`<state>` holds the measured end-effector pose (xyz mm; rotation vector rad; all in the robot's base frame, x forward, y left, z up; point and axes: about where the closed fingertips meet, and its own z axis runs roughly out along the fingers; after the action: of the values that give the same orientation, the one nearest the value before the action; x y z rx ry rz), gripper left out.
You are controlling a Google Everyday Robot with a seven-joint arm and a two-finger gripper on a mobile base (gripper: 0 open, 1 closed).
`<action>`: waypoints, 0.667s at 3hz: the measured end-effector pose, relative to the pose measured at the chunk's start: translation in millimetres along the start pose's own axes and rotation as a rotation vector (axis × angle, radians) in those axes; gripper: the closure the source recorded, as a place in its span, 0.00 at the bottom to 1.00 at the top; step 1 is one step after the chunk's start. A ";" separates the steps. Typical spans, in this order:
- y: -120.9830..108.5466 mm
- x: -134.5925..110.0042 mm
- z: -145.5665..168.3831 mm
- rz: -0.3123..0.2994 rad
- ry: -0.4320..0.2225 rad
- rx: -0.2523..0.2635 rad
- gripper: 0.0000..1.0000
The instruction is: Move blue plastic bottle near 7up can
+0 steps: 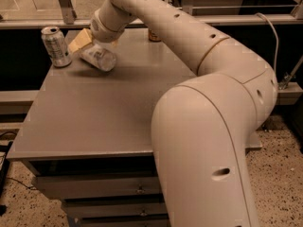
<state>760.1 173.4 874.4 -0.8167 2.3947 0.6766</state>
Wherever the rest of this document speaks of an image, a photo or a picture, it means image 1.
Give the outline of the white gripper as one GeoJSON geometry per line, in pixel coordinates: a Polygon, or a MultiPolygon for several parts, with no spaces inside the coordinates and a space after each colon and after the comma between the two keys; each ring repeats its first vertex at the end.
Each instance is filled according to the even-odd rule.
{"type": "Polygon", "coordinates": [[[74,53],[84,48],[93,41],[93,37],[102,43],[111,43],[122,35],[125,27],[133,20],[131,13],[116,7],[110,0],[105,0],[91,18],[91,30],[81,30],[68,45],[69,51],[74,53]]]}

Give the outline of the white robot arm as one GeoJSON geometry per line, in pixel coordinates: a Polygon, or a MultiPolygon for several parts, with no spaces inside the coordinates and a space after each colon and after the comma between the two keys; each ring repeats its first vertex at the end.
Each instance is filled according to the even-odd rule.
{"type": "Polygon", "coordinates": [[[276,104],[262,57],[162,0],[105,0],[94,39],[117,40],[140,19],[194,73],[162,95],[151,144],[171,227],[259,227],[245,152],[276,104]]]}

